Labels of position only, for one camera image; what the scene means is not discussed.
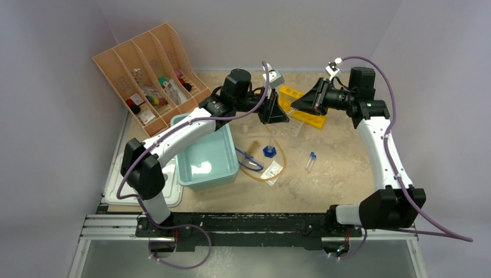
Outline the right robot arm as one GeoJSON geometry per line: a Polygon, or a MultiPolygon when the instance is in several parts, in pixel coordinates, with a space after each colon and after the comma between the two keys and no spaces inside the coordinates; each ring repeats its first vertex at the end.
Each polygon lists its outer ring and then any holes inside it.
{"type": "Polygon", "coordinates": [[[398,157],[389,132],[389,109],[383,100],[375,99],[375,78],[374,69],[353,67],[347,88],[337,89],[332,80],[319,78],[312,89],[291,103],[292,108],[317,116],[326,115],[329,109],[344,111],[367,149],[375,191],[359,204],[330,207],[332,216],[325,220],[325,228],[334,236],[348,225],[408,228],[426,202],[425,191],[413,187],[398,157]]]}

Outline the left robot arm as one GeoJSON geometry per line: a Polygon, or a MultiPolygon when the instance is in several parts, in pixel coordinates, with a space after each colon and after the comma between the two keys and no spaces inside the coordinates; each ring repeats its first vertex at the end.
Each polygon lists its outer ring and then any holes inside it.
{"type": "Polygon", "coordinates": [[[276,92],[284,83],[282,74],[266,66],[263,80],[262,87],[252,89],[251,74],[233,69],[223,85],[216,87],[186,118],[144,142],[134,138],[126,143],[120,168],[122,183],[136,192],[141,207],[152,219],[150,229],[157,236],[165,237],[173,228],[171,210],[162,193],[166,184],[162,167],[175,155],[229,122],[252,113],[263,124],[289,121],[276,92]]]}

